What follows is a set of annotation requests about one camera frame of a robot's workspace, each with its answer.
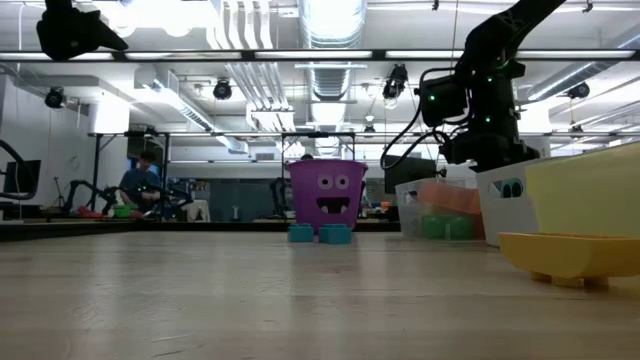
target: yellow tray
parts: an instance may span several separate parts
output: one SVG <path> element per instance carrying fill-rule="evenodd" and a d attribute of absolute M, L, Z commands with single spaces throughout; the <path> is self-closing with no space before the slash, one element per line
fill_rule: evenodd
<path fill-rule="evenodd" d="M 559 286 L 606 285 L 640 275 L 640 239 L 570 234 L 500 234 L 500 250 L 534 280 Z"/>

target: ceiling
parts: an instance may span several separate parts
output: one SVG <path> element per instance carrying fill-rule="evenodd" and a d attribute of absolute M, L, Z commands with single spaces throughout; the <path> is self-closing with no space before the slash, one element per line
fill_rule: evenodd
<path fill-rule="evenodd" d="M 459 12 L 453 9 L 455 2 L 441 0 L 438 11 L 431 10 L 431 1 L 369 1 L 365 20 L 364 48 L 381 49 L 449 49 L 464 47 L 464 40 L 471 29 L 485 20 L 489 14 L 505 9 L 514 1 L 460 1 Z M 291 16 L 297 5 L 292 0 L 272 0 L 269 2 L 271 14 L 271 38 L 276 48 L 299 48 L 301 36 L 298 18 Z M 607 41 L 637 25 L 640 11 L 613 11 L 626 8 L 627 10 L 640 4 L 636 1 L 594 1 L 598 6 L 608 6 L 612 11 L 591 11 L 582 13 L 584 1 L 567 1 L 562 11 L 559 11 L 540 26 L 538 26 L 524 41 L 522 48 L 546 49 L 595 49 L 604 46 Z M 42 8 L 22 6 L 19 3 L 0 0 L 0 50 L 37 50 L 39 43 L 35 33 L 35 24 L 40 19 Z M 90 9 L 90 2 L 83 3 L 85 9 Z M 183 1 L 184 16 L 197 18 L 194 23 L 206 21 L 203 6 L 209 6 L 208 1 Z M 210 49 L 206 41 L 206 31 L 203 27 L 193 28 L 184 37 L 171 37 L 160 28 L 139 28 L 126 41 L 132 50 L 177 50 L 177 49 Z M 373 115 L 378 131 L 399 131 L 413 116 L 417 99 L 412 91 L 405 91 L 399 98 L 397 107 L 387 109 L 380 95 L 380 85 L 388 76 L 393 63 L 370 62 L 358 63 L 367 66 L 366 69 L 356 71 L 350 90 L 350 99 L 355 103 L 347 105 L 345 123 L 347 129 L 361 131 L 365 124 L 365 116 Z M 565 67 L 567 62 L 530 62 L 527 73 L 523 78 L 514 82 L 516 90 L 527 88 L 545 80 Z M 447 67 L 446 63 L 418 63 L 407 62 L 410 86 L 418 83 L 420 73 L 431 67 Z M 160 128 L 163 126 L 171 130 L 185 130 L 187 121 L 173 108 L 158 101 L 151 101 L 134 87 L 133 76 L 137 64 L 25 64 L 26 71 L 32 71 L 39 77 L 47 76 L 95 76 L 117 88 L 128 98 L 132 98 L 132 121 L 152 123 Z M 216 124 L 233 131 L 246 131 L 244 120 L 246 99 L 240 91 L 235 89 L 231 99 L 215 100 L 212 95 L 213 85 L 219 77 L 229 77 L 222 63 L 162 63 L 156 64 L 158 73 L 173 71 L 180 80 L 181 92 L 189 97 L 204 112 L 209 114 Z M 296 70 L 292 63 L 279 64 L 280 77 L 285 87 L 290 104 L 295 109 L 294 120 L 296 126 L 303 126 L 310 120 L 308 111 L 309 94 L 305 82 L 305 73 Z M 637 100 L 640 85 L 634 81 L 640 74 L 640 63 L 621 63 L 613 68 L 596 75 L 588 81 L 592 88 L 592 95 L 583 101 L 573 102 L 570 111 L 566 98 L 552 98 L 546 102 L 549 108 L 552 128 L 565 129 L 570 121 L 587 119 L 622 105 Z M 608 90 L 629 82 L 628 86 L 606 93 Z M 81 89 L 74 90 L 74 96 L 84 102 L 95 102 L 95 91 L 83 94 Z M 624 124 L 640 125 L 640 116 L 630 114 L 624 118 L 610 122 L 599 123 L 590 131 L 609 131 Z"/>

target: ventilation duct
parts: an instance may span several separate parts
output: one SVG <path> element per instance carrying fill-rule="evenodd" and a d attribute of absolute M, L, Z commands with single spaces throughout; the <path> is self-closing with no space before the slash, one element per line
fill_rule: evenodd
<path fill-rule="evenodd" d="M 359 48 L 363 41 L 366 0 L 298 0 L 304 46 L 311 49 Z M 311 69 L 308 82 L 312 100 L 332 104 L 312 104 L 314 121 L 336 125 L 344 118 L 342 100 L 351 84 L 351 69 Z"/>
<path fill-rule="evenodd" d="M 638 49 L 640 48 L 640 24 L 626 31 L 624 34 L 607 42 L 605 49 Z M 572 87 L 590 79 L 601 72 L 617 65 L 620 61 L 596 61 L 591 63 L 576 63 L 552 75 L 529 89 L 528 101 L 542 101 L 560 94 Z"/>

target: person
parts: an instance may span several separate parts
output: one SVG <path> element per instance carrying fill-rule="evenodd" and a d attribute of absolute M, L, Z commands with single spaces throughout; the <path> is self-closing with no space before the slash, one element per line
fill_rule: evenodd
<path fill-rule="evenodd" d="M 151 171 L 151 165 L 156 160 L 156 154 L 152 151 L 143 151 L 140 154 L 138 167 L 128 170 L 120 181 L 120 196 L 125 204 L 137 205 L 141 212 L 151 209 L 151 204 L 160 199 L 158 191 L 138 191 L 138 186 L 146 182 L 151 186 L 160 186 L 160 177 Z"/>

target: table surface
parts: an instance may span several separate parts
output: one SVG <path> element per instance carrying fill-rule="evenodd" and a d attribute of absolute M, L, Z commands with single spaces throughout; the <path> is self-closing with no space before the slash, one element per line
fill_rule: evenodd
<path fill-rule="evenodd" d="M 640 359 L 640 279 L 529 280 L 483 244 L 122 233 L 0 244 L 3 359 Z"/>

